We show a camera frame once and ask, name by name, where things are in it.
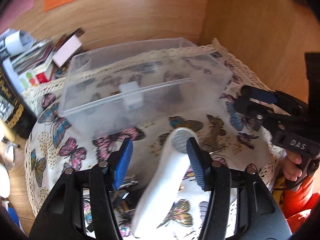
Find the blue object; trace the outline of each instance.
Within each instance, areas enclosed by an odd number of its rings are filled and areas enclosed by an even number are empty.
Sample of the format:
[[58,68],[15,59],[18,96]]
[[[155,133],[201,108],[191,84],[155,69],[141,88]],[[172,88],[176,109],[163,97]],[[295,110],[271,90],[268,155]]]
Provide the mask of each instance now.
[[202,190],[204,190],[205,168],[201,165],[198,155],[196,154],[196,151],[199,151],[201,153],[201,149],[199,148],[197,143],[195,143],[196,145],[192,144],[191,139],[194,138],[189,138],[187,141],[187,154],[189,156],[190,164],[195,174],[197,184],[201,187]]
[[274,96],[273,93],[258,89],[252,89],[251,98],[265,102],[267,104],[276,104],[278,99]]
[[127,169],[131,160],[133,153],[133,143],[130,138],[124,139],[118,154],[121,154],[121,158],[115,168],[115,176],[113,187],[115,190],[118,190],[124,181],[124,177],[127,174]]
[[8,213],[12,221],[20,228],[19,217],[14,208],[8,207]]

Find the pink paper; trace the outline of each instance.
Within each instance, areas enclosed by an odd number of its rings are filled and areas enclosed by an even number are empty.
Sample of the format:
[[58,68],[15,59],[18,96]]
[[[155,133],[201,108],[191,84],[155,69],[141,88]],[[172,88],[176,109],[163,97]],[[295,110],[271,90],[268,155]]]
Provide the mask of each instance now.
[[0,18],[0,33],[9,28],[15,19],[34,6],[35,0],[11,0]]

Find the wooden surface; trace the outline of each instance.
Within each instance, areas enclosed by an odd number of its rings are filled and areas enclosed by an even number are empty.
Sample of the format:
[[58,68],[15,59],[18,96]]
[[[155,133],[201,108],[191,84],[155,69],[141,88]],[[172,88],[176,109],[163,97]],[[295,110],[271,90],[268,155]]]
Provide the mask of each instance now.
[[76,0],[44,12],[43,0],[11,27],[59,39],[83,27],[89,49],[122,42],[185,37],[198,43],[207,0]]
[[[28,199],[27,185],[24,171],[24,146],[26,140],[17,138],[15,143],[20,145],[19,148],[14,148],[14,166],[9,171],[10,177],[10,195],[9,201],[14,206],[17,215],[20,219],[23,230],[27,235],[31,230],[33,221],[35,219],[30,202]],[[0,142],[0,156],[1,161],[6,145]]]
[[208,0],[200,44],[218,38],[268,87],[308,100],[305,51],[320,51],[320,25],[292,0]]

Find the hand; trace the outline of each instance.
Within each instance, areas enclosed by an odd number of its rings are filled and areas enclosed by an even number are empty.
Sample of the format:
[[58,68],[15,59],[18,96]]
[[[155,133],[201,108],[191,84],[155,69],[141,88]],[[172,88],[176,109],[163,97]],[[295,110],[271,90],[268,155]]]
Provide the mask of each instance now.
[[296,166],[301,164],[301,156],[295,152],[286,150],[287,155],[284,158],[283,173],[286,179],[296,181],[302,175],[302,171]]

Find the butterfly print tablecloth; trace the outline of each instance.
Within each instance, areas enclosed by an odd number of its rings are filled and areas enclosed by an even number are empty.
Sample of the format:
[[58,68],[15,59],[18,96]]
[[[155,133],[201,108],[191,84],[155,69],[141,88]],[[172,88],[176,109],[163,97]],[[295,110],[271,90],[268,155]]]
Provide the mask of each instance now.
[[[35,215],[61,172],[68,167],[75,170],[89,169],[98,161],[106,160],[111,152],[120,147],[126,137],[133,140],[135,149],[128,174],[138,177],[140,187],[146,186],[156,170],[166,137],[173,129],[181,126],[194,130],[199,137],[201,148],[213,152],[212,158],[230,168],[244,170],[246,166],[254,163],[251,166],[257,169],[265,184],[271,188],[278,169],[278,160],[283,157],[284,151],[271,145],[270,134],[259,123],[237,113],[233,106],[234,99],[239,96],[243,85],[253,84],[267,88],[247,66],[220,46],[217,40],[213,41],[212,46],[216,49],[212,56],[232,71],[228,85],[219,95],[220,99],[213,108],[203,106],[196,111],[184,111],[85,143],[81,141],[71,124],[58,115],[59,93],[45,95],[42,99],[44,111],[26,146],[28,195]],[[189,63],[204,73],[210,71],[202,69],[196,59]],[[141,82],[139,76],[132,77],[132,80]],[[103,82],[116,81],[108,79]],[[181,188],[169,214],[152,236],[153,239],[197,238],[210,193],[203,192],[196,184],[191,168],[181,182]],[[227,236],[233,234],[236,219],[235,199],[235,192],[232,191]],[[89,203],[90,200],[86,198],[86,224],[92,221]],[[130,221],[123,219],[119,214],[117,218],[122,236],[133,238]]]

